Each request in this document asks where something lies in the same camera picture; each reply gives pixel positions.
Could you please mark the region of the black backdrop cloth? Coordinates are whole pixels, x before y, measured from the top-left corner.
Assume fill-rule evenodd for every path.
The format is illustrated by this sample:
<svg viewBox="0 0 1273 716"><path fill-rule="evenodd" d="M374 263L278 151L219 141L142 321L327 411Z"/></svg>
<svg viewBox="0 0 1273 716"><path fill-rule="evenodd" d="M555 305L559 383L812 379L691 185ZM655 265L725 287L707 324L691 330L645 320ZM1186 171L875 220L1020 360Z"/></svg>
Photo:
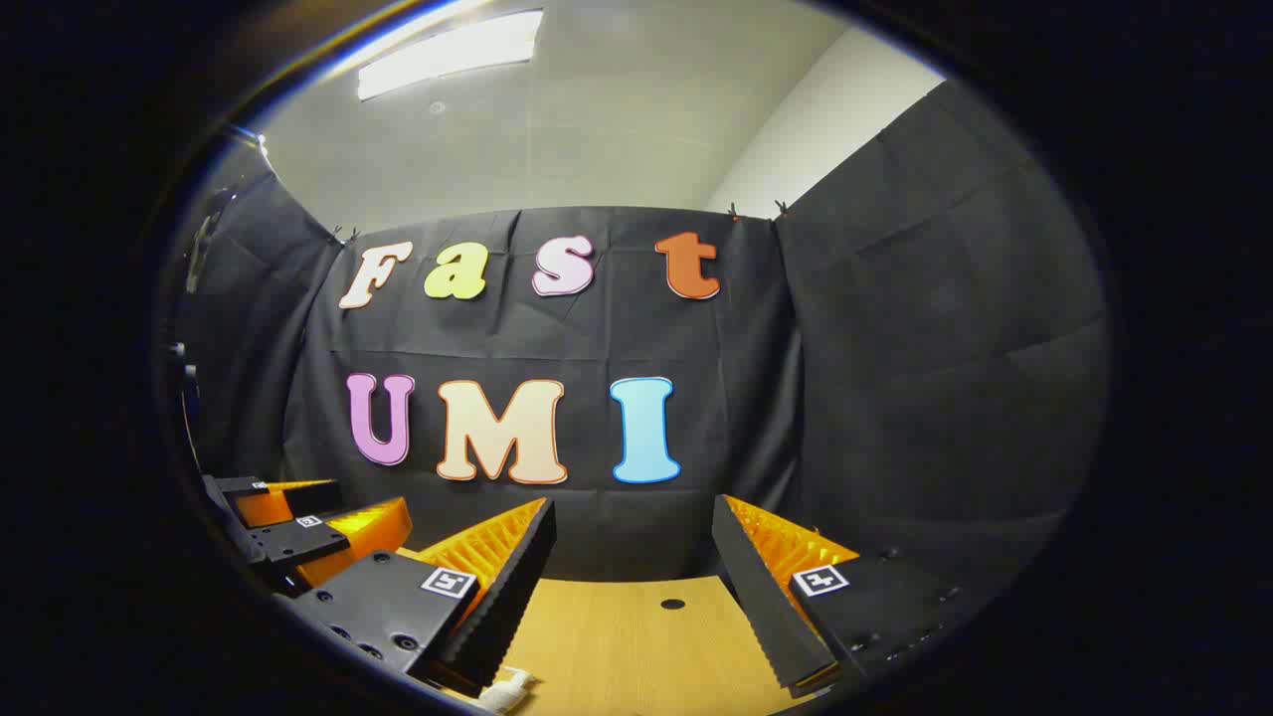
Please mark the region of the black backdrop cloth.
<svg viewBox="0 0 1273 716"><path fill-rule="evenodd" d="M945 82L774 220L530 208L345 246L258 175L173 336L205 471L402 497L414 548L546 497L546 578L698 578L727 494L980 606L1087 476L1105 307L1051 177Z"/></svg>

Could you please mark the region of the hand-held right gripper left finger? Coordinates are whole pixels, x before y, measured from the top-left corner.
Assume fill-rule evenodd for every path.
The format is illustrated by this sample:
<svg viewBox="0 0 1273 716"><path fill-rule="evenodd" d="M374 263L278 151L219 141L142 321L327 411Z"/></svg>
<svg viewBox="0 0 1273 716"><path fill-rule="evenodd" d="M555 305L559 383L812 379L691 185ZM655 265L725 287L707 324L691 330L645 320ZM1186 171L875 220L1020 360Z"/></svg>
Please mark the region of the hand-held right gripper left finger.
<svg viewBox="0 0 1273 716"><path fill-rule="evenodd" d="M537 498L404 554L364 540L342 568L306 567L297 620L372 668L477 697L494 684L556 540Z"/></svg>

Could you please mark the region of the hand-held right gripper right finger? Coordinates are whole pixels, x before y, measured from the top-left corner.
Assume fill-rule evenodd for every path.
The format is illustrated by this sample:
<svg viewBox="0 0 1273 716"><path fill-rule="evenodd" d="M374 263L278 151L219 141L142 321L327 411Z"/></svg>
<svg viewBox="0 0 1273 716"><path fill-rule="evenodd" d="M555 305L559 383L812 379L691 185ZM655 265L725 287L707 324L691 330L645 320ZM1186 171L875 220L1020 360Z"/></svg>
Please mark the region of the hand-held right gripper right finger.
<svg viewBox="0 0 1273 716"><path fill-rule="evenodd" d="M712 536L777 682L862 692L967 620L967 592L896 550L858 553L719 494Z"/></svg>

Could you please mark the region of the white pump bottle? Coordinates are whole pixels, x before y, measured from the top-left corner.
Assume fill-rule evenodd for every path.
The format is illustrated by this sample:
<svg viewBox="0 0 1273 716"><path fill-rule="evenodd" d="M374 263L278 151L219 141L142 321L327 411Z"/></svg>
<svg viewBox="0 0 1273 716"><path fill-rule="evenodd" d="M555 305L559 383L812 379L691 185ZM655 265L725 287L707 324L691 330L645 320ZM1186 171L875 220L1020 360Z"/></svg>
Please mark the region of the white pump bottle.
<svg viewBox="0 0 1273 716"><path fill-rule="evenodd" d="M477 697L480 706L491 716L512 716L530 696L530 689L538 680L532 671L504 668L508 678L491 683Z"/></svg>

